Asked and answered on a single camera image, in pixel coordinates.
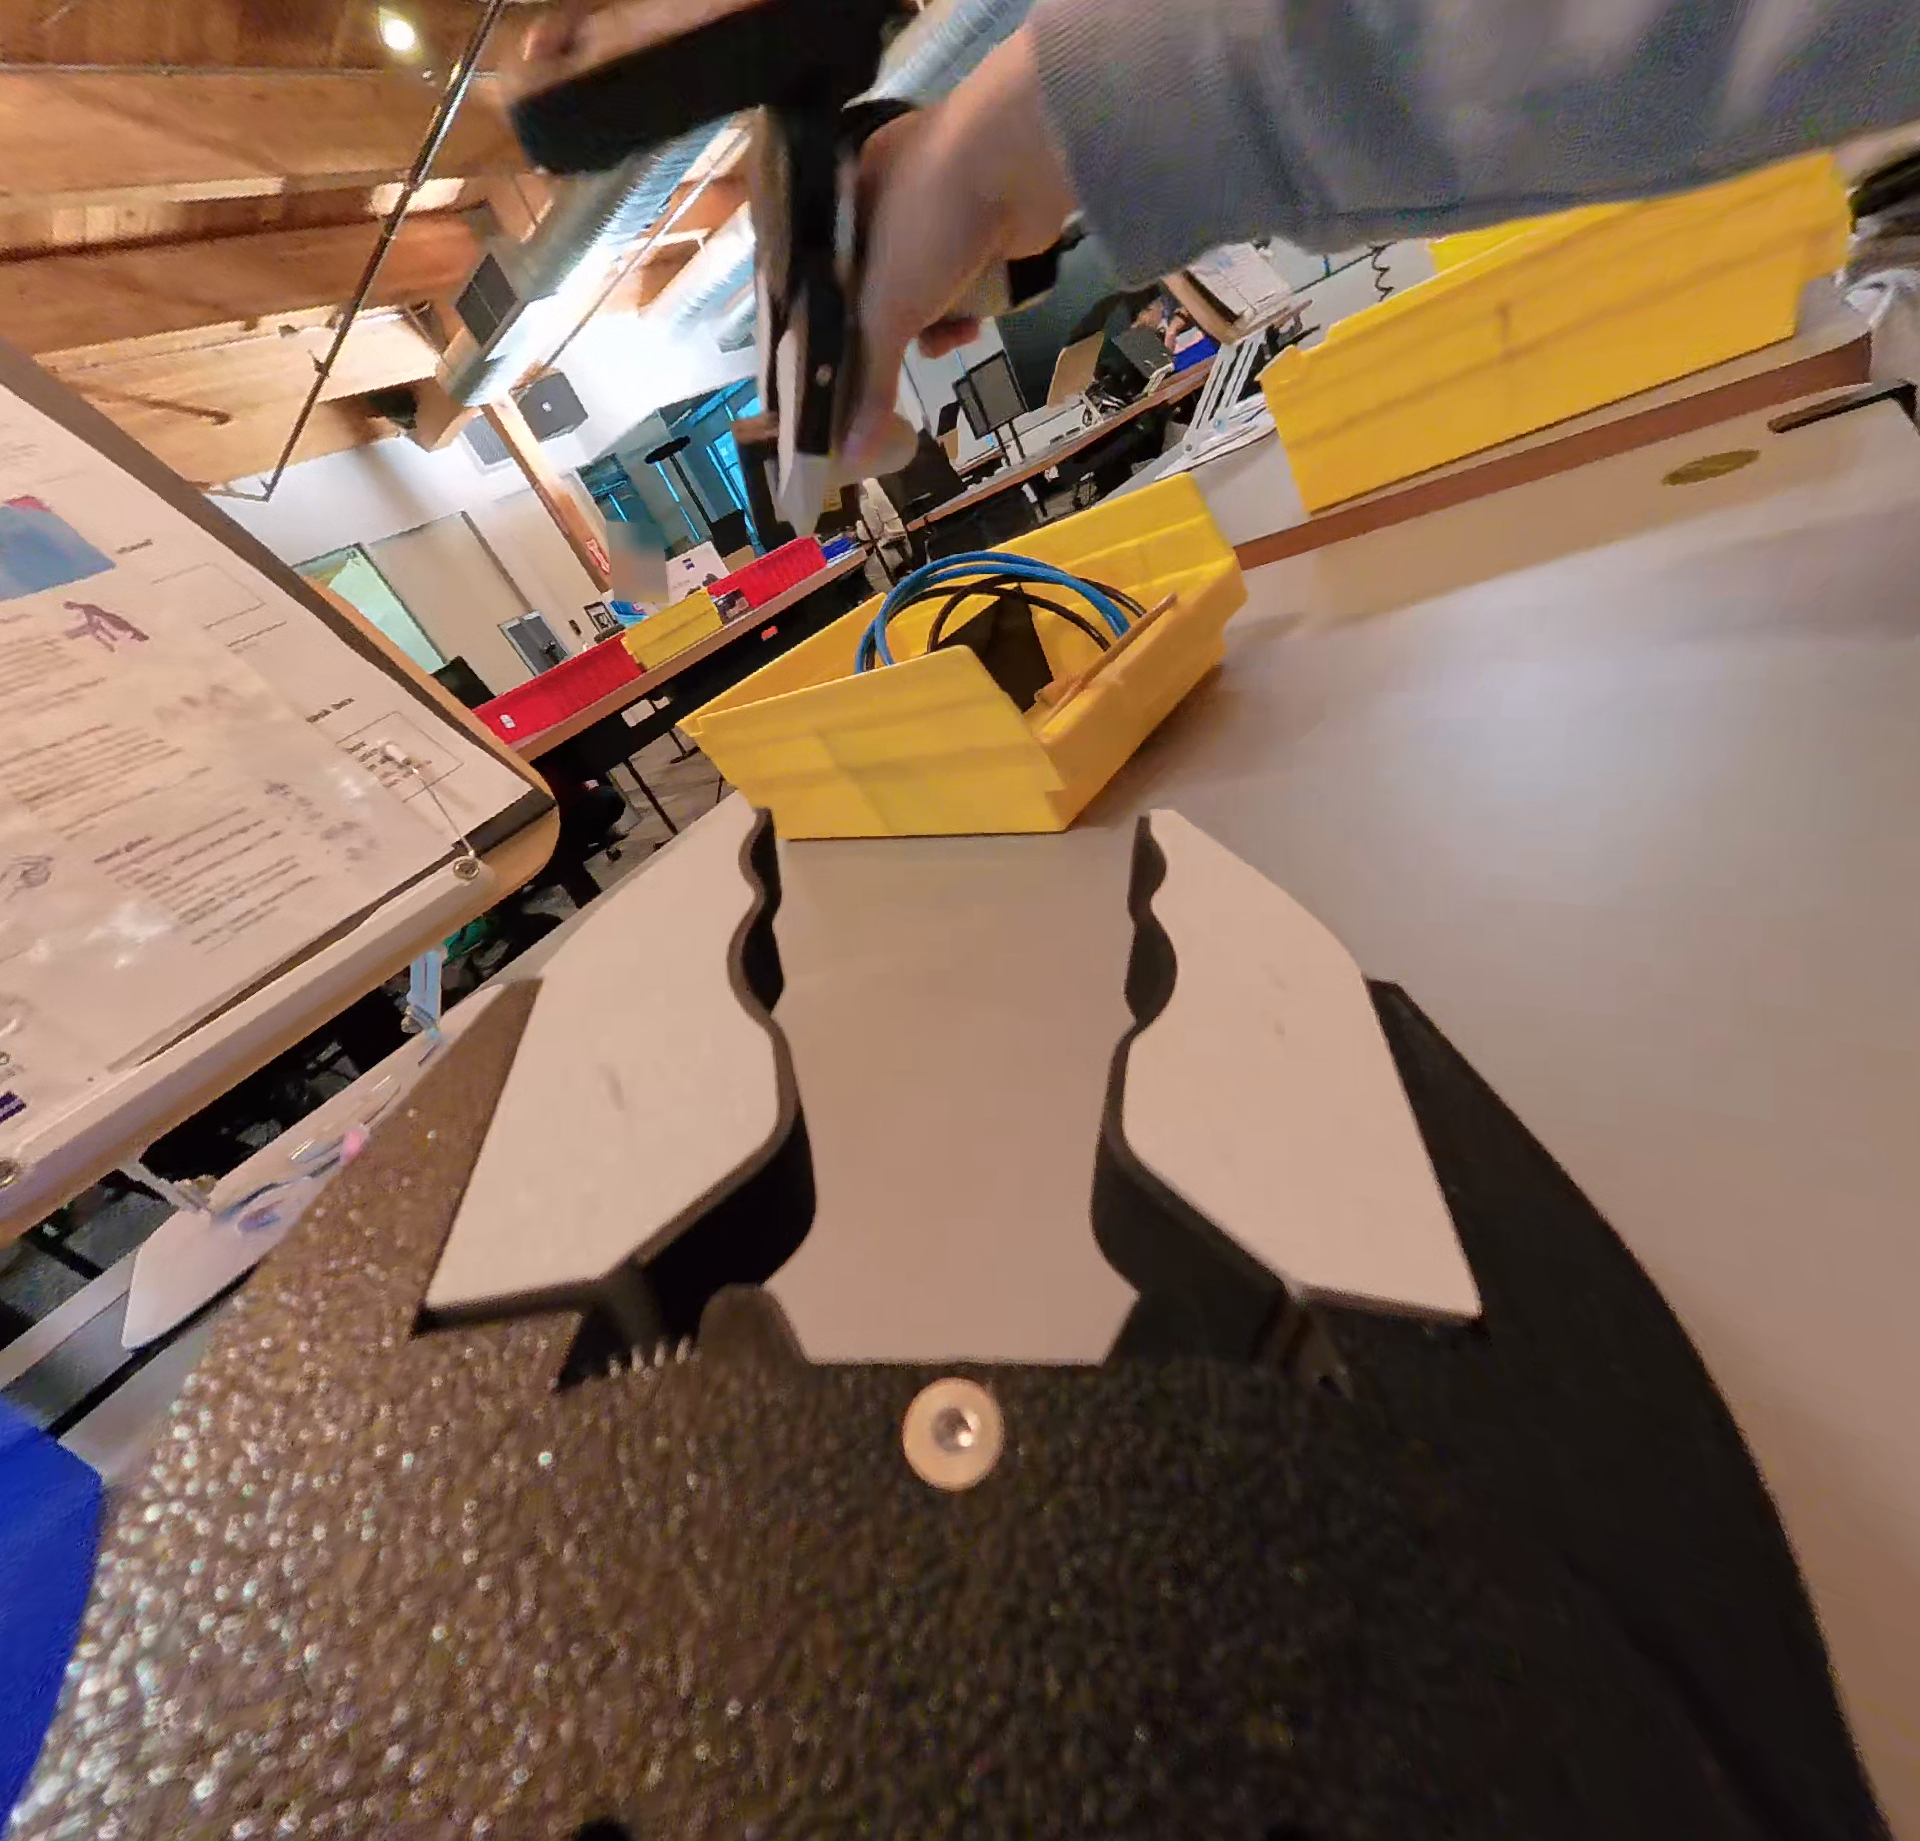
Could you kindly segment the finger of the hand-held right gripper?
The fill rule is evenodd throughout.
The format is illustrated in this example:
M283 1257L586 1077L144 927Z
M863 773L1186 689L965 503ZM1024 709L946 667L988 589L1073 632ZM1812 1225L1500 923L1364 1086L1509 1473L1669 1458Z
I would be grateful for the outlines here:
M763 104L863 88L865 0L636 0L525 52L525 101Z

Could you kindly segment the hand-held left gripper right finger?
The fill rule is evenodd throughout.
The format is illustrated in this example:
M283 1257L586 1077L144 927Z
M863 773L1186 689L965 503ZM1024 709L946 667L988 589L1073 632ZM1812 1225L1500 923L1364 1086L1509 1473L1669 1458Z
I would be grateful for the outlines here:
M1476 1324L1453 1209L1342 940L1167 808L1136 827L1126 912L1092 1235L1134 1303L1108 1361L1287 1358L1329 1312Z

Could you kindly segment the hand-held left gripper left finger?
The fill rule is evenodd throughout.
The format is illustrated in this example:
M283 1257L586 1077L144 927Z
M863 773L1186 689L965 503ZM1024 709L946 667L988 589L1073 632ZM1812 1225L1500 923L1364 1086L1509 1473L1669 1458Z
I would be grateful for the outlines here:
M778 910L769 815L716 806L535 953L419 1332L570 1315L563 1379L808 1365L769 1291L818 1198Z

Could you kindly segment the yellow storage bin with divider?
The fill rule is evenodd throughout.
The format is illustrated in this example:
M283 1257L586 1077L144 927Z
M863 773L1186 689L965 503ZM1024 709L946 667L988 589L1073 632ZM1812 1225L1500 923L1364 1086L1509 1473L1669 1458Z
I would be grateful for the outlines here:
M1078 511L1012 551L950 557L871 596L690 718L725 780L789 839L1054 833L1222 665L1244 605L1231 545L1190 475ZM985 589L1053 598L1098 626L1179 596L1179 609L1059 709L1020 711L965 649L927 652ZM1076 669L1098 647L1045 622Z

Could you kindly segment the person's right forearm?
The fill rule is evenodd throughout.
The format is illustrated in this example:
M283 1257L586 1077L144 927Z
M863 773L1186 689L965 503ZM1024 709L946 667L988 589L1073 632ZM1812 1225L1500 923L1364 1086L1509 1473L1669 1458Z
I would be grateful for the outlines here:
M1129 276L1680 194L1917 113L1917 0L1044 0L1027 30Z

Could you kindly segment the wooden office desk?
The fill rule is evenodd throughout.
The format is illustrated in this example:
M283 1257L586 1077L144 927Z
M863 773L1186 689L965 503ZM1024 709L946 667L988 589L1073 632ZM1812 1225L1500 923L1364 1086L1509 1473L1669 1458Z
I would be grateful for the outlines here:
M959 495L946 498L944 503L906 519L903 523L903 533L918 535L936 523L944 523L952 516L969 513L981 503L1005 495L1006 490L1023 488L1033 479L1044 477L1062 462L1071 462L1091 455L1092 448L1102 445L1115 435L1126 433L1138 420L1148 420L1152 416L1177 408L1206 385L1206 381L1213 376L1214 362L1218 357L1193 362L1184 371L1167 375L1167 378L1163 378L1155 389L1139 393L1139 398L1136 398L1132 404L1092 420L1091 426L1080 429L1076 435L1069 435L1053 448L1030 455L1012 466L1003 466L983 482L965 487Z
M761 609L732 617L698 647L656 673L594 701L583 713L535 736L531 765L561 809L561 842L571 853L609 845L626 808L610 773L649 744L690 733L690 718L721 692L769 667L804 638L871 596L865 557L850 552Z

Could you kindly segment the person's right hand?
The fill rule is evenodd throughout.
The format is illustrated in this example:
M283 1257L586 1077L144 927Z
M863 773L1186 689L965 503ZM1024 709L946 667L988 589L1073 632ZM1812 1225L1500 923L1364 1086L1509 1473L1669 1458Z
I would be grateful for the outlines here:
M946 97L882 126L861 152L855 198L861 359L843 461L874 474L906 351L942 356L973 340L975 283L1044 253L1078 212L1033 32L1018 30Z

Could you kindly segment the red storage bin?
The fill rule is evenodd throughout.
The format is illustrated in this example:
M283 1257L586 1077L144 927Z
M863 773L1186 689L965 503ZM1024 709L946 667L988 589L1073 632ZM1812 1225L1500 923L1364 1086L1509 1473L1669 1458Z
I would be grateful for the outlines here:
M824 568L823 545L814 535L799 535L731 568L721 579L706 580L706 596L725 620L732 620L747 609L771 605Z
M529 758L531 747L526 744L549 728L576 718L594 701L636 683L641 675L643 669L623 638L609 636L506 695L475 705L471 713L501 744Z

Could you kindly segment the small yellow storage bin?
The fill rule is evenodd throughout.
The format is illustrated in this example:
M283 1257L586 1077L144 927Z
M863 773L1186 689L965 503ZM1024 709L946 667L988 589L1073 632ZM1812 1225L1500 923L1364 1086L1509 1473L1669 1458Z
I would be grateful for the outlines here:
M656 673L727 623L706 583L626 626L620 641L643 673Z

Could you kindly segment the white board stand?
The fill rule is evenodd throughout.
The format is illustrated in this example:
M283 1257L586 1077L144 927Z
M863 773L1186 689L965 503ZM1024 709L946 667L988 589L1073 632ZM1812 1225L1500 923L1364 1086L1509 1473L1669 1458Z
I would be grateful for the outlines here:
M1249 435L1259 435L1259 423L1270 421L1259 391L1259 372L1270 359L1272 333L1265 329L1229 343L1208 362L1184 435L1167 445L1163 461L1167 474L1184 471L1240 445Z
M180 1210L158 1227L135 1253L121 1348L145 1348L249 1276L323 1188L368 1147L376 1126L405 1111L425 1073L504 991L506 986L471 991L435 1028L410 1037L368 1073L218 1176L206 1205Z

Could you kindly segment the instruction sheet on stand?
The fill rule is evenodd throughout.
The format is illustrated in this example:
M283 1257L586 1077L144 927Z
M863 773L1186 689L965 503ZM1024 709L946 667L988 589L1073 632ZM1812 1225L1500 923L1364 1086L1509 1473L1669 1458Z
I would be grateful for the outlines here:
M12 1242L518 889L556 803L12 345L1 385Z

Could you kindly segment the wooden instruction board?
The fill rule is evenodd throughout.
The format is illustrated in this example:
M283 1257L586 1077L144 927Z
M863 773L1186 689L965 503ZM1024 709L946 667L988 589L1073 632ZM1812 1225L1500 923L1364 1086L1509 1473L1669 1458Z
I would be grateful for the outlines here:
M1312 298L1297 293L1256 243L1229 243L1205 253L1184 269L1161 276L1177 308L1219 347L1279 329L1303 340L1321 323Z

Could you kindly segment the long yellow storage bin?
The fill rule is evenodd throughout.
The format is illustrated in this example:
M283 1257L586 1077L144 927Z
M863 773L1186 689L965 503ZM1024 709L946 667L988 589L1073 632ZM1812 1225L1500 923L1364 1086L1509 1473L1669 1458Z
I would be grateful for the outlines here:
M1841 269L1831 152L1509 243L1334 323L1259 378L1310 513L1786 340Z
M1552 215L1525 217L1500 225L1482 225L1453 236L1428 242L1430 262L1435 275L1466 268L1485 254L1509 243L1543 243L1567 232L1580 232L1599 218L1611 218L1620 212L1636 210L1641 201L1613 201L1555 210Z

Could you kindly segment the silver air duct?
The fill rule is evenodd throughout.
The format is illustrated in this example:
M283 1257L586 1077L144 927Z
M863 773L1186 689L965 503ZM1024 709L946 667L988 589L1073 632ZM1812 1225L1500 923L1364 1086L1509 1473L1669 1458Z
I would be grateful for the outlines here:
M522 240L493 240L450 302L439 384L451 408L493 404L552 362L670 220L735 172L747 143L746 117L698 126L610 173L561 180Z

